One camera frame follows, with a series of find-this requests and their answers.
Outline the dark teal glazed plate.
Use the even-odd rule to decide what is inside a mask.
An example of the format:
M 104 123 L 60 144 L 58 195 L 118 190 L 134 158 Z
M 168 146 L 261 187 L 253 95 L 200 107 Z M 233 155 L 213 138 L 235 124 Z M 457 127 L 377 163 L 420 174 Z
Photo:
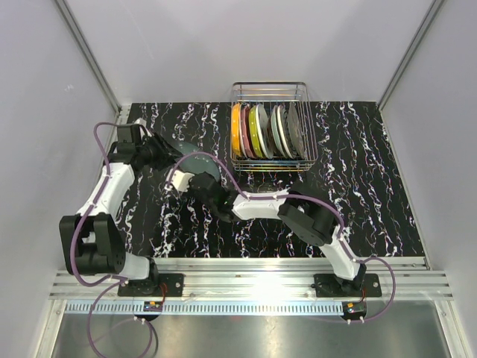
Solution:
M 173 140 L 171 145 L 182 155 L 199 152 L 200 149 L 191 143 Z M 186 158 L 180 165 L 179 170 L 182 172 L 190 172 L 194 175 L 206 172 L 214 177 L 217 181 L 221 179 L 217 163 L 211 158 L 203 154 L 197 154 Z

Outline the yellow polka dot plate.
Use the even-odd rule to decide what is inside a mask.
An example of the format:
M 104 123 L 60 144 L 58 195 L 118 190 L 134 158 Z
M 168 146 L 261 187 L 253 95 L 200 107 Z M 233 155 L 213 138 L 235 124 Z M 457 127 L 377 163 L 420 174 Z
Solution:
M 230 126 L 230 136 L 231 136 L 231 146 L 232 152 L 237 157 L 241 156 L 241 143 L 240 143 L 240 104 L 234 104 L 232 106 L 231 113 L 231 126 Z

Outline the white watermelon pattern plate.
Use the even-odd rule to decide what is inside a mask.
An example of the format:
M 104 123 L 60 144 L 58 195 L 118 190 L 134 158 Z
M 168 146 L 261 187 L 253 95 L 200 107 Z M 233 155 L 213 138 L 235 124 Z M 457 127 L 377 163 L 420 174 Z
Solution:
M 274 152 L 271 148 L 270 137 L 268 134 L 269 118 L 268 114 L 266 113 L 265 106 L 263 104 L 258 104 L 256 106 L 256 114 L 259 128 L 259 141 L 262 148 L 262 152 L 266 158 L 271 160 L 274 156 Z

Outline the pink polka dot plate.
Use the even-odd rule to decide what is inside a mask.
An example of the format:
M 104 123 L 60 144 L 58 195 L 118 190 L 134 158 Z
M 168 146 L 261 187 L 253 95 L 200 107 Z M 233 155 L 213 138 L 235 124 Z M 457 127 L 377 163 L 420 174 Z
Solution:
M 241 139 L 243 142 L 244 152 L 247 158 L 254 159 L 255 154 L 253 152 L 253 147 L 250 142 L 249 138 L 249 128 L 248 128 L 248 114 L 250 111 L 250 107 L 246 104 L 241 105 Z

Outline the mint green floral plate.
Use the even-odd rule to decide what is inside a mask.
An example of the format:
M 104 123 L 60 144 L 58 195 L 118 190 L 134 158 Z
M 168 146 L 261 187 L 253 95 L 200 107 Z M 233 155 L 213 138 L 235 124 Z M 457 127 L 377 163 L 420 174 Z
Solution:
M 271 133 L 274 139 L 274 145 L 277 148 L 277 152 L 281 157 L 285 157 L 285 152 L 282 147 L 281 143 L 281 136 L 278 131 L 277 127 L 277 106 L 274 105 L 272 111 L 271 111 Z

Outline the lime green polka dot plate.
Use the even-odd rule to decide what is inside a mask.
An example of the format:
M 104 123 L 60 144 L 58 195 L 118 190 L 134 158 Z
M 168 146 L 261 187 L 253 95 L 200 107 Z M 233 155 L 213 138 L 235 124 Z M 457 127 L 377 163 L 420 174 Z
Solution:
M 253 152 L 256 158 L 263 159 L 265 155 L 262 151 L 262 147 L 259 141 L 258 127 L 257 127 L 258 125 L 257 110 L 258 110 L 257 105 L 252 106 L 248 115 L 250 141 L 252 143 Z

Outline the white blue striped plate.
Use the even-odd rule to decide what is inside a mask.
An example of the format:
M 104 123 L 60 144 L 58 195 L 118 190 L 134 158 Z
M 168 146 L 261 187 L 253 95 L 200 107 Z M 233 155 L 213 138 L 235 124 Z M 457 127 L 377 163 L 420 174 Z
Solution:
M 277 122 L 278 122 L 278 130 L 282 140 L 282 148 L 286 154 L 286 157 L 289 159 L 294 159 L 294 152 L 292 151 L 290 140 L 288 138 L 285 126 L 285 109 L 282 104 L 278 105 L 277 109 Z

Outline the grey reindeer snowflake plate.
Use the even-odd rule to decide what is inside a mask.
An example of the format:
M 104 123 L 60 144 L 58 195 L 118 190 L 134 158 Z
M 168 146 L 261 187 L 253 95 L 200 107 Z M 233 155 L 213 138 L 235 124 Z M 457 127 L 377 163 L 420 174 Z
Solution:
M 300 119 L 294 102 L 290 102 L 288 106 L 287 127 L 296 156 L 304 160 L 306 157 L 304 135 L 300 127 Z

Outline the red floral plate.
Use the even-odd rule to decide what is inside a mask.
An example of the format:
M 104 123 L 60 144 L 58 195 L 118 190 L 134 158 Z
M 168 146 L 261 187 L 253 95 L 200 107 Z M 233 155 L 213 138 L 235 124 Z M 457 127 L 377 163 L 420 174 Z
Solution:
M 269 138 L 269 146 L 270 146 L 270 149 L 271 149 L 272 152 L 273 152 L 273 156 L 276 157 L 277 154 L 279 153 L 279 151 L 278 151 L 278 149 L 277 149 L 277 147 L 276 147 L 276 144 L 275 144 L 275 141 L 274 141 L 273 131 L 272 131 L 270 125 L 268 126 L 268 138 Z

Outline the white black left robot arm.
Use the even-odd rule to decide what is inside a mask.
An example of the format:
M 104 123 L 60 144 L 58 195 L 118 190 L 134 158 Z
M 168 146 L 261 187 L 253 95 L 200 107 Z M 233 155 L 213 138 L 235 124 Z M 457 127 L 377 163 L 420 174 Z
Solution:
M 183 276 L 160 274 L 152 258 L 128 253 L 116 226 L 116 215 L 144 167 L 165 169 L 181 154 L 150 132 L 142 119 L 116 125 L 116 134 L 109 148 L 99 147 L 103 166 L 92 194 L 74 215 L 60 220 L 66 270 L 85 287 L 117 280 L 120 295 L 126 297 L 176 297 Z

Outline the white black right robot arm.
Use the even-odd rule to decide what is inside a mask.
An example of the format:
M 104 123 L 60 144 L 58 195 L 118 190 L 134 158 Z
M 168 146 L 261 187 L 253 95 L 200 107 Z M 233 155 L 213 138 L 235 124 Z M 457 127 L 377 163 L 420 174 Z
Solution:
M 304 183 L 277 192 L 252 193 L 225 189 L 204 172 L 189 179 L 188 191 L 225 222 L 280 220 L 298 239 L 318 247 L 328 259 L 335 276 L 331 287 L 346 296 L 363 291 L 367 268 L 343 238 L 341 214 Z

